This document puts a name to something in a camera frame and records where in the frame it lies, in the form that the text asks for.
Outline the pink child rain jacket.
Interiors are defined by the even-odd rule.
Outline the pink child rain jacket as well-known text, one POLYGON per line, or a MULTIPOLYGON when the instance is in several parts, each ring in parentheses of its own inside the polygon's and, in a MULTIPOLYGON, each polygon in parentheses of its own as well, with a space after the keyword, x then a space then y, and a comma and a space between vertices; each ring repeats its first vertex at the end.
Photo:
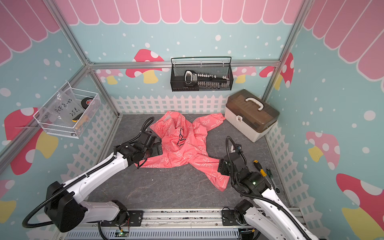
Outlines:
POLYGON ((230 177, 218 172, 219 159, 209 157, 207 136, 225 121, 223 114, 210 114, 196 118, 192 123, 178 112, 168 111, 150 126, 162 140, 163 154, 150 157, 144 168, 176 168, 187 164, 203 172, 220 191, 227 188, 230 177))

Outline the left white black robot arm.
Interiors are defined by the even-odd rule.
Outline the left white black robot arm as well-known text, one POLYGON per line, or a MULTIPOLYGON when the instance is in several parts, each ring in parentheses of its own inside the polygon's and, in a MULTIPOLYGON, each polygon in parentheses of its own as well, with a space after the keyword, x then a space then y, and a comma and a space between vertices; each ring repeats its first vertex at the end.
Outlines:
POLYGON ((55 225, 62 233, 80 224, 110 222, 119 228, 131 219, 127 207, 120 201, 93 203, 86 198, 115 174, 134 166, 142 168, 151 157, 163 154, 162 141, 148 129, 155 120, 148 118, 133 139, 114 146, 103 161, 62 184, 54 182, 47 188, 46 200, 23 220, 25 229, 55 225))

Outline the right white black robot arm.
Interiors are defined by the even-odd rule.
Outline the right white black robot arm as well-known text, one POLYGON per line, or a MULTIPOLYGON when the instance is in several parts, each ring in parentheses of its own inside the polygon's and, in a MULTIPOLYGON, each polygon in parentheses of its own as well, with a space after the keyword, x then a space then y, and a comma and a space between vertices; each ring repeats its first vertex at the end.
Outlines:
POLYGON ((281 201, 261 164, 254 161, 254 166, 257 170, 250 171, 242 146, 228 136, 218 171, 229 176, 231 186, 244 197, 234 209, 238 223, 255 228, 269 240, 318 239, 281 201))

